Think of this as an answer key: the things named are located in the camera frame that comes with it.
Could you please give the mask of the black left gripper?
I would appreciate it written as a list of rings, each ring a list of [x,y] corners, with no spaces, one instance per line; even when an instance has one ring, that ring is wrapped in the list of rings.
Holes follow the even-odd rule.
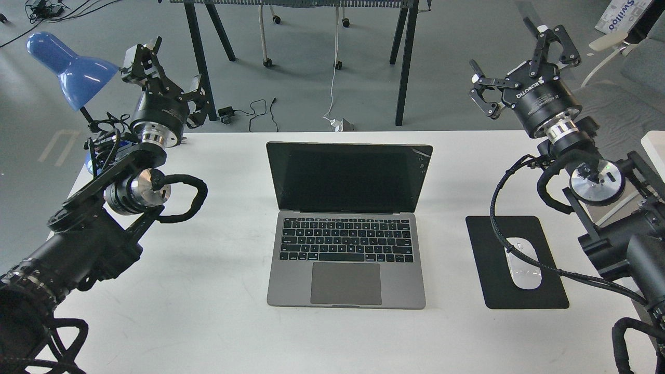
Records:
[[[188,128],[203,126],[213,109],[210,94],[203,85],[205,74],[194,76],[188,92],[182,92],[176,83],[165,78],[157,59],[161,42],[161,36],[157,36],[146,44],[130,47],[121,67],[122,81],[142,89],[130,125],[136,137],[156,131],[162,138],[181,138],[184,124]],[[190,103],[194,105],[192,112],[189,112]]]

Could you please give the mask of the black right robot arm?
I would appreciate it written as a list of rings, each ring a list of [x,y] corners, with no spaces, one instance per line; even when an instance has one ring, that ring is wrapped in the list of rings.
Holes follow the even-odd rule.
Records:
[[[532,57],[503,78],[489,78],[476,61],[469,95],[485,116],[497,119],[513,111],[530,138],[542,138],[539,156],[525,155],[503,175],[492,195],[490,227],[512,255],[560,277],[631,298],[647,321],[621,318],[612,328],[613,355],[619,373],[632,373],[625,334],[633,329],[653,339],[655,372],[663,373],[663,180],[638,152],[623,159],[601,155],[594,138],[600,128],[580,117],[582,106],[563,82],[561,71],[580,63],[580,53],[561,24],[549,28],[523,22],[535,38]],[[540,168],[536,190],[553,210],[574,213],[586,234],[579,237],[598,276],[546,265],[518,249],[500,230],[496,201],[509,177],[528,166]]]

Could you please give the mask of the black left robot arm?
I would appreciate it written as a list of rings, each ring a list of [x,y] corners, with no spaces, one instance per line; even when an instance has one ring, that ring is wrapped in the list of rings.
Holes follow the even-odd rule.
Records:
[[[126,52],[122,67],[77,55],[51,33],[29,36],[27,50],[60,81],[74,110],[120,72],[124,82],[142,89],[135,118],[126,131],[88,140],[92,180],[48,220],[53,235],[39,249],[2,275],[2,373],[80,373],[75,359],[88,325],[56,318],[56,307],[71,291],[115,279],[142,254],[140,238],[152,223],[179,223],[202,207],[207,185],[190,175],[165,175],[159,166],[166,149],[181,143],[187,126],[196,128],[213,109],[202,76],[190,91],[171,81],[157,59],[161,38]]]

